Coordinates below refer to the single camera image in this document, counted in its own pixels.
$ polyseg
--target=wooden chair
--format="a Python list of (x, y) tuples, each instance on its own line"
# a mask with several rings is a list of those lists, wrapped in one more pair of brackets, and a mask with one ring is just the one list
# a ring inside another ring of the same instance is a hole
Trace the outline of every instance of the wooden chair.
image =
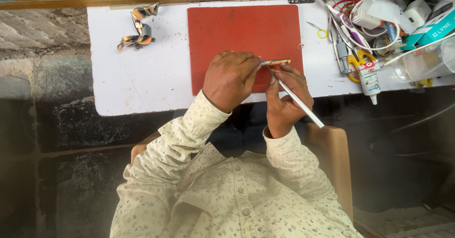
[[(131, 150), (131, 163), (134, 162), (136, 155), (146, 150), (148, 143), (159, 136), (160, 133), (156, 131), (135, 145)], [(351, 171), (346, 132), (333, 126), (319, 129), (316, 124), (308, 123), (304, 145), (318, 157), (320, 168), (327, 174), (338, 194), (338, 202), (352, 221)]]

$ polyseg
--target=box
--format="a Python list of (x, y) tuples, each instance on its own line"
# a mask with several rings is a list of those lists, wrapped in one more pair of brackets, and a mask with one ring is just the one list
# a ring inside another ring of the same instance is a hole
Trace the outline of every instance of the box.
[(452, 1), (438, 3), (425, 24), (403, 39), (407, 46), (401, 50), (412, 50), (418, 45), (437, 41), (455, 30), (455, 4)]

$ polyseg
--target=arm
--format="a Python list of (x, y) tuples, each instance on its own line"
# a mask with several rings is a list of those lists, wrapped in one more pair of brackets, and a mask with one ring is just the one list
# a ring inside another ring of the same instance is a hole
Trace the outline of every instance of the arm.
[[(283, 81), (302, 101), (313, 108), (304, 74), (290, 65), (280, 65), (275, 76)], [(266, 91), (267, 122), (264, 137), (267, 157), (278, 169), (281, 182), (308, 200), (317, 210), (338, 223), (350, 223), (341, 210), (338, 196), (325, 173), (319, 168), (317, 157), (304, 145), (293, 127), (305, 112), (293, 103), (290, 96), (279, 98), (279, 84), (271, 79)]]
[(120, 201), (111, 237), (155, 237), (163, 232), (171, 220), (169, 199), (177, 191), (179, 171), (188, 166), (191, 153), (202, 150), (228, 113), (251, 94), (260, 61), (252, 53), (223, 51), (215, 56), (203, 90), (185, 115), (161, 127), (162, 136), (127, 165), (123, 173), (127, 182), (117, 188)]

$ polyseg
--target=metal handle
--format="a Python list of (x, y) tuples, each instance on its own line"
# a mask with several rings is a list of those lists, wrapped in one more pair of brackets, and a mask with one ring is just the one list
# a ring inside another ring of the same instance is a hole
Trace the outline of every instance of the metal handle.
[(291, 98), (297, 103), (297, 105), (299, 105), (299, 107), (302, 108), (305, 113), (307, 113), (307, 115), (311, 118), (311, 120), (314, 121), (314, 123), (319, 128), (324, 127), (324, 124), (321, 122), (321, 120), (319, 120), (319, 118), (313, 112), (311, 112), (310, 108), (308, 108), (307, 105), (305, 105), (305, 103), (291, 89), (289, 89), (289, 87), (286, 86), (286, 84), (284, 84), (280, 79), (276, 77), (275, 79), (277, 79), (281, 87), (283, 87), (283, 89), (289, 94), (289, 96), (291, 96)]

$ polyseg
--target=person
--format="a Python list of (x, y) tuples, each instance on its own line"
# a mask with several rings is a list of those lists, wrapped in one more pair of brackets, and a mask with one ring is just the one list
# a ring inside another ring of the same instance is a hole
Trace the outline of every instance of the person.
[[(251, 52), (213, 58), (184, 116), (162, 126), (161, 136), (126, 167), (112, 238), (361, 237), (294, 128), (304, 111), (290, 96), (279, 98), (273, 76), (266, 91), (266, 155), (245, 151), (226, 158), (206, 143), (250, 96), (260, 62)], [(274, 74), (312, 109), (304, 74), (290, 65)]]

